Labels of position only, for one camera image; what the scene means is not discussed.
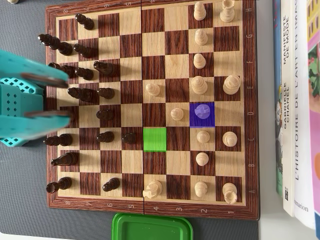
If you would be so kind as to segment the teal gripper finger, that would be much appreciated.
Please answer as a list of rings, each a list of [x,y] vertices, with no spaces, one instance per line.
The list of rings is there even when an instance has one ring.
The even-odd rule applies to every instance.
[[[72,120],[67,110],[28,113],[25,116],[0,116],[0,137],[33,140],[65,128]]]
[[[0,77],[22,79],[41,86],[67,88],[69,76],[56,68],[0,51]]]

